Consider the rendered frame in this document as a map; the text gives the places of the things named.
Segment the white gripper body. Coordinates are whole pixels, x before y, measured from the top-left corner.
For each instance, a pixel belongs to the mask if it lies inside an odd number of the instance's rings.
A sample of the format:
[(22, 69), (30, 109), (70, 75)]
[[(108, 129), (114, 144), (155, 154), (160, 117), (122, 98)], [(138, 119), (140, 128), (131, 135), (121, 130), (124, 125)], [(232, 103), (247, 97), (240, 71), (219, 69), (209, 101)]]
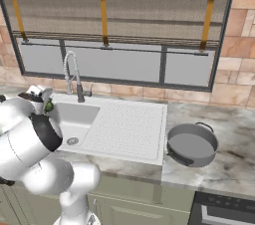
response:
[(35, 114), (43, 114), (48, 102), (51, 101), (53, 89), (47, 86), (31, 86), (27, 94), (29, 95), (30, 102), (32, 103)]

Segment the green avocado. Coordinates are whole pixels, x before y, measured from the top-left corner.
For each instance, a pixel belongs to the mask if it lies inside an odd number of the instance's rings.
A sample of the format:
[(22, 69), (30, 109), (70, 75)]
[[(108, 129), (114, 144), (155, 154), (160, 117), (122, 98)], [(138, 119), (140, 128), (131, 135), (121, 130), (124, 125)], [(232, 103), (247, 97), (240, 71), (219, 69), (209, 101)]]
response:
[(53, 104), (52, 100), (48, 100), (45, 105), (44, 113), (49, 113), (53, 109), (54, 109), (54, 104)]

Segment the white sink with drainboard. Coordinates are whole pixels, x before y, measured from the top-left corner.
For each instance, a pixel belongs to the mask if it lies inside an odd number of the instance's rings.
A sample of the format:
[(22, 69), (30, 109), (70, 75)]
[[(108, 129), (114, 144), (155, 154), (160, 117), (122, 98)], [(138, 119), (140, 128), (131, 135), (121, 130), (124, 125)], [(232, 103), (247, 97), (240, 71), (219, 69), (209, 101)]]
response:
[(63, 134), (61, 149), (161, 165), (167, 105), (53, 94), (50, 112)]

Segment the grey spring tap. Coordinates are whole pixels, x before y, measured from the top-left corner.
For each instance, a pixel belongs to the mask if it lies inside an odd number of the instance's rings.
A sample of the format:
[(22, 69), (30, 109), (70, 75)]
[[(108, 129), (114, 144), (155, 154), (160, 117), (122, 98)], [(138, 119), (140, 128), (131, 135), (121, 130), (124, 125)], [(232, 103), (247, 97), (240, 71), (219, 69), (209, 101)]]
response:
[(65, 81), (66, 81), (66, 85), (67, 85), (67, 93), (70, 95), (73, 92), (72, 91), (72, 80), (73, 79), (70, 77), (69, 72), (68, 72), (68, 61), (69, 61), (70, 57), (73, 58), (74, 68), (75, 68), (75, 71), (76, 71), (76, 74), (74, 75), (74, 78), (77, 81), (78, 102), (83, 103), (85, 101), (85, 96), (90, 97), (92, 95), (92, 91), (85, 92), (83, 90), (81, 77), (80, 77), (80, 71), (79, 71), (79, 67), (78, 67), (77, 56), (73, 51), (68, 51), (66, 53), (66, 56), (65, 56), (65, 59), (64, 59), (64, 75), (65, 75)]

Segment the dark framed window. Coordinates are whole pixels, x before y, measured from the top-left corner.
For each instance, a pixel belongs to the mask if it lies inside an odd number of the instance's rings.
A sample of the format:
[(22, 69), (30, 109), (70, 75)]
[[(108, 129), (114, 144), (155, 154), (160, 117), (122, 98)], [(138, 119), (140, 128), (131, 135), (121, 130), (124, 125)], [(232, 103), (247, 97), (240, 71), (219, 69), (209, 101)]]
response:
[(101, 0), (103, 39), (100, 42), (28, 38), (18, 5), (12, 0), (19, 26), (14, 35), (7, 8), (0, 0), (20, 72), (28, 77), (60, 79), (68, 51), (77, 56), (86, 82), (211, 92), (232, 0), (207, 0), (198, 48), (165, 44), (111, 43), (106, 0)]

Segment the pale green cupboard door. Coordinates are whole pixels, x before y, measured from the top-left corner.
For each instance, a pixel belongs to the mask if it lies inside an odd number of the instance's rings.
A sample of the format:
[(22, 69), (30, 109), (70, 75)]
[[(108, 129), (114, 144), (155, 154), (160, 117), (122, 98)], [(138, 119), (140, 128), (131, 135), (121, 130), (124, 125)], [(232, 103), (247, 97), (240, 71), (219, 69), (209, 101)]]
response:
[(0, 185), (0, 192), (22, 225), (53, 225), (61, 215), (59, 200), (55, 197), (33, 195), (19, 186)]
[(104, 195), (88, 196), (91, 209), (98, 200), (102, 225), (187, 225), (190, 212), (117, 199)]

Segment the beige woven roller blind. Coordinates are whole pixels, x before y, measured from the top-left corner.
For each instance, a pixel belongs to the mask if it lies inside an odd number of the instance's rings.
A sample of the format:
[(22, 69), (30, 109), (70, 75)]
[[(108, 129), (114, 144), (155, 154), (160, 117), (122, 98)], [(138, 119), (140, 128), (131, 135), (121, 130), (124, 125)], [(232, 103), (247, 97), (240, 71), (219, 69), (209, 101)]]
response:
[[(19, 34), (12, 0), (3, 0), (11, 29)], [(198, 48), (207, 0), (106, 0), (111, 43)], [(101, 0), (18, 0), (28, 38), (100, 42)]]

